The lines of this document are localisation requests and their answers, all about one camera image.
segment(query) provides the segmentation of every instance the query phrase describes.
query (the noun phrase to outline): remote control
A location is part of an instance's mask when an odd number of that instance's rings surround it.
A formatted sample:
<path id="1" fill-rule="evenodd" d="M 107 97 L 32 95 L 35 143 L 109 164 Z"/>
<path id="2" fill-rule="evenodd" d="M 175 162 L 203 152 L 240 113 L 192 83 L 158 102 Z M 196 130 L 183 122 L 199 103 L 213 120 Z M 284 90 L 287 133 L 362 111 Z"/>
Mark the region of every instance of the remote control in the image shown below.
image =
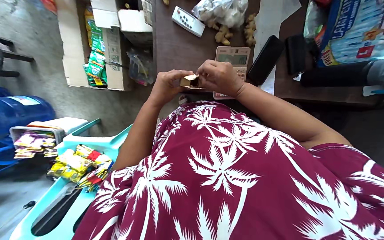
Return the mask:
<path id="1" fill-rule="evenodd" d="M 202 36 L 205 28 L 205 24 L 178 6 L 174 8 L 171 20 L 198 37 Z"/>

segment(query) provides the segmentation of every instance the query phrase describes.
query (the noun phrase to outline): mobile phone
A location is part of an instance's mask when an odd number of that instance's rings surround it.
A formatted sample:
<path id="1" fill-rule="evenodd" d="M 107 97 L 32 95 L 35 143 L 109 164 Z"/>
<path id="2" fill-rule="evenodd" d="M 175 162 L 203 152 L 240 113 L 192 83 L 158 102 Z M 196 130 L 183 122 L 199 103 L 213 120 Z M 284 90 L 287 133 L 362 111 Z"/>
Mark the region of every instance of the mobile phone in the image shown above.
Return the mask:
<path id="1" fill-rule="evenodd" d="M 256 86 L 262 85 L 285 49 L 284 43 L 274 35 L 270 36 L 256 60 L 248 71 L 247 77 Z"/>

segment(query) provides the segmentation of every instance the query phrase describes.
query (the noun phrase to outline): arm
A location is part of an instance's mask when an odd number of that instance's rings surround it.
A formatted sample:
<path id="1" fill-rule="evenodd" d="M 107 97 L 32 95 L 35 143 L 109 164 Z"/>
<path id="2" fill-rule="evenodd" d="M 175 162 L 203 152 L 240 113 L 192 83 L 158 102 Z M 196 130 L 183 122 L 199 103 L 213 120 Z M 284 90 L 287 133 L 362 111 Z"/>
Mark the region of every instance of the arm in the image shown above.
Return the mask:
<path id="1" fill-rule="evenodd" d="M 230 63 L 207 60 L 197 73 L 205 88 L 235 97 L 270 127 L 289 134 L 306 149 L 324 143 L 351 146 L 341 134 L 307 112 L 242 82 Z"/>
<path id="2" fill-rule="evenodd" d="M 167 102 L 183 90 L 180 86 L 174 86 L 173 81 L 191 74 L 193 72 L 182 70 L 158 73 L 151 95 L 140 109 L 127 138 L 120 147 L 113 166 L 114 170 L 137 165 L 151 154 L 158 114 Z"/>

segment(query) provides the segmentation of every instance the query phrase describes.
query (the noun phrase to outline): plastic stool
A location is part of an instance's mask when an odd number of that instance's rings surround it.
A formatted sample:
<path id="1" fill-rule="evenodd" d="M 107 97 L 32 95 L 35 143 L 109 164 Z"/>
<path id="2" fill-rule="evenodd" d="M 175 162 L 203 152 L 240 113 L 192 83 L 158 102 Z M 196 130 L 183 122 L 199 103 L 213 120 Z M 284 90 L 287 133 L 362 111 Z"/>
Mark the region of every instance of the plastic stool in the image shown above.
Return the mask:
<path id="1" fill-rule="evenodd" d="M 99 123 L 100 119 L 96 119 L 82 128 L 74 131 L 73 133 L 67 135 L 63 142 L 57 145 L 57 152 L 59 155 L 64 153 L 68 149 L 76 149 L 78 144 L 84 144 L 90 148 L 93 148 L 99 152 L 104 152 L 108 155 L 113 161 L 115 161 L 118 156 L 118 149 L 124 143 L 125 138 L 127 137 L 128 132 L 132 125 L 124 129 L 118 135 L 107 138 L 93 138 L 93 137 L 82 137 L 79 134 L 84 133 L 90 127 Z M 70 209 L 67 211 L 66 215 L 63 217 L 62 221 L 49 233 L 44 236 L 36 237 L 32 234 L 31 229 L 37 217 L 56 200 L 58 193 L 68 184 L 69 181 L 64 178 L 58 178 L 57 181 L 50 187 L 50 189 L 41 197 L 41 199 L 36 203 L 34 208 L 24 217 L 24 219 L 17 225 L 13 233 L 10 236 L 10 240 L 64 240 L 72 239 L 73 237 L 73 226 L 78 220 L 80 215 L 88 207 L 88 205 L 93 201 L 96 193 L 86 193 L 81 191 L 77 199 L 74 201 Z"/>

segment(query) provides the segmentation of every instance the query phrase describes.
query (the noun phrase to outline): ginger root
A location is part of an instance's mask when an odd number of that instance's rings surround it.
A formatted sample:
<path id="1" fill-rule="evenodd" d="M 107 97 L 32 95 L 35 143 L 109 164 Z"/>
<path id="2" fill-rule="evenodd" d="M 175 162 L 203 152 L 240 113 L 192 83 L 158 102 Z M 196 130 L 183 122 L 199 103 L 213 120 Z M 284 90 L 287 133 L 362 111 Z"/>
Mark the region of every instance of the ginger root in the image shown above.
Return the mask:
<path id="1" fill-rule="evenodd" d="M 244 28 L 244 35 L 246 39 L 247 46 L 253 46 L 256 44 L 256 40 L 254 39 L 254 31 L 256 30 L 256 14 L 250 14 L 246 20 L 247 25 Z"/>
<path id="2" fill-rule="evenodd" d="M 209 28 L 214 28 L 215 30 L 219 30 L 219 27 L 218 27 L 218 25 L 216 24 L 216 22 L 214 21 L 214 19 L 212 19 L 212 20 L 208 20 L 208 21 L 207 21 L 207 26 L 208 26 Z"/>
<path id="3" fill-rule="evenodd" d="M 216 33 L 215 39 L 216 39 L 216 42 L 218 43 L 221 42 L 223 45 L 229 46 L 230 41 L 228 39 L 231 38 L 232 36 L 233 34 L 229 32 L 229 28 L 226 25 L 222 25 L 218 33 Z"/>

